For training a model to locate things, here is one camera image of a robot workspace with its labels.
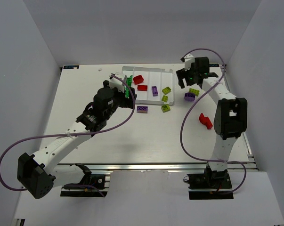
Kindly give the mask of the lime 2x4 brick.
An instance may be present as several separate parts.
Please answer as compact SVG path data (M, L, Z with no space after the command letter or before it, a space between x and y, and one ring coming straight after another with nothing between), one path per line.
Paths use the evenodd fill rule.
M200 90L190 88L188 92L191 93L191 94L194 94L196 97L198 97L199 93L200 93Z

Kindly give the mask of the green 2x4 brick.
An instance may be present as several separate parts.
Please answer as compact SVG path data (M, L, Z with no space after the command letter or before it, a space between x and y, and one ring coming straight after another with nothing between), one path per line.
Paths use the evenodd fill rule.
M127 86L125 86L124 90L125 90L125 97L129 98L130 97L130 91L128 89L128 87L131 87L132 85L132 79L133 79L133 75L130 75L127 79L126 79L126 84Z

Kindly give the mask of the red 2x4 brick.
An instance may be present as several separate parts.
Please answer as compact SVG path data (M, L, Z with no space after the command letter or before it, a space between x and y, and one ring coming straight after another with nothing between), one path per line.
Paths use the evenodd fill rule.
M147 85L138 85L137 89L138 89L138 91L147 91L148 86Z

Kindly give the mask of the lime 2x2 brick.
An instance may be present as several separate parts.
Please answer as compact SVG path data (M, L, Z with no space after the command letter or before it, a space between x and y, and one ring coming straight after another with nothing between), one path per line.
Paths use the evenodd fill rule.
M162 93L163 93L164 95L167 95L167 94L169 94L170 92L171 92L171 88L170 88L170 87L165 87L165 88L162 89Z

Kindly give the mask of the red flower brick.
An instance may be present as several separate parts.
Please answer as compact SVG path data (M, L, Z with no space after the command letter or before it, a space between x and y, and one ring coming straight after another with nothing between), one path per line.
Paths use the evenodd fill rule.
M144 78L142 75L137 75L133 77L133 82L135 85L141 84L144 81Z

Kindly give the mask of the purple curved brick with print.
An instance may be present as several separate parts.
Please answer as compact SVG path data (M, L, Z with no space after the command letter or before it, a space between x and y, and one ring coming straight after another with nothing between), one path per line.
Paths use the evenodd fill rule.
M158 96L158 90L157 90L157 87L156 86L152 86L151 87L151 91L152 91L152 95L154 97L157 97Z

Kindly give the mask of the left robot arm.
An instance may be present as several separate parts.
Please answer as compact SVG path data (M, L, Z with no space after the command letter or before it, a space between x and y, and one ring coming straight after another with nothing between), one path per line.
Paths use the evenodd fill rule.
M133 87L122 82L119 87L113 79L103 82L82 114L76 118L65 136L57 137L46 147L32 155L22 154L18 159L17 179L35 199L44 197L56 186L97 190L90 169L82 163L59 165L71 151L102 130L117 108L134 109L137 95Z

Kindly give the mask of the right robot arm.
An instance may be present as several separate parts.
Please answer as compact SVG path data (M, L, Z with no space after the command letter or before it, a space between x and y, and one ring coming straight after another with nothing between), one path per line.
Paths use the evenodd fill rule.
M217 105L213 122L216 141L204 173L207 179L225 178L232 148L247 128L247 100L233 95L222 82L223 78L210 72L207 57L195 58L189 54L181 61L185 67L176 71L179 86L185 87L183 81L188 86L197 84Z

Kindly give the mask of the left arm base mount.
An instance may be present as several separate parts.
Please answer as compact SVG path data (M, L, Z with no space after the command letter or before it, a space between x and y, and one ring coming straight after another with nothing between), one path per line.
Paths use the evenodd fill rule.
M83 173L83 177L78 183L64 185L60 192L61 197L106 197L108 186L106 185L105 174L93 174L87 166L81 163L76 163L72 166L79 168L79 172Z

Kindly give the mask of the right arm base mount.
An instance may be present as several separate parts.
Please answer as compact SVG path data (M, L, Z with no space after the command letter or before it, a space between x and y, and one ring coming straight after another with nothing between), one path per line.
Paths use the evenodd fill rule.
M232 200L232 183L227 170L222 172L206 168L203 173L191 173L183 178L188 184L190 200Z

